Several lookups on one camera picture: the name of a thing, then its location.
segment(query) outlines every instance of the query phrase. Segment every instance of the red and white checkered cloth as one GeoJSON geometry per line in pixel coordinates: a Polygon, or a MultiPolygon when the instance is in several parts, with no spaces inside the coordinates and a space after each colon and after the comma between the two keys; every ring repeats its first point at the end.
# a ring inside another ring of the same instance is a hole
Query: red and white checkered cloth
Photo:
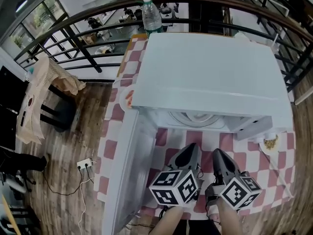
{"type": "MultiPolygon", "coordinates": [[[[145,38],[132,39],[130,48],[125,54],[120,75],[113,84],[99,143],[94,181],[96,198],[103,202],[107,198],[118,133],[124,118],[124,111],[119,105],[119,96],[127,86],[135,83],[147,42],[145,38]]],[[[192,142],[196,142],[202,151],[201,168],[204,175],[201,179],[204,180],[204,183],[196,206],[193,210],[188,210],[184,213],[184,219],[207,219],[204,191],[215,179],[213,175],[212,152],[218,147],[226,151],[237,162],[241,171],[249,171],[250,175],[263,189],[262,193],[250,206],[239,211],[240,215],[260,212],[289,200],[288,192],[285,188],[292,191],[292,183],[294,182],[295,135],[293,132],[280,134],[280,152],[271,156],[269,163],[265,157],[266,155],[259,151],[258,144],[247,140],[237,141],[234,139],[234,134],[159,128],[156,135],[154,157],[147,187],[154,176],[162,171],[170,158],[181,148],[192,142]],[[283,184],[281,178],[286,181],[287,185],[283,184]]],[[[162,206],[158,206],[150,191],[146,188],[141,211],[148,215],[158,216],[161,210],[162,206]]],[[[211,215],[211,218],[218,220],[216,206],[210,207],[208,213],[211,215]]]]}

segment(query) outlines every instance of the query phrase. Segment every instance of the chair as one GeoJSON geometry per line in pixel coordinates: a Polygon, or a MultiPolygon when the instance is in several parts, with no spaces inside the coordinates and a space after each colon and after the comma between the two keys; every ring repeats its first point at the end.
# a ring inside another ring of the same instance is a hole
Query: chair
{"type": "Polygon", "coordinates": [[[142,10],[141,9],[137,9],[135,12],[135,17],[137,20],[142,20],[142,10]]]}

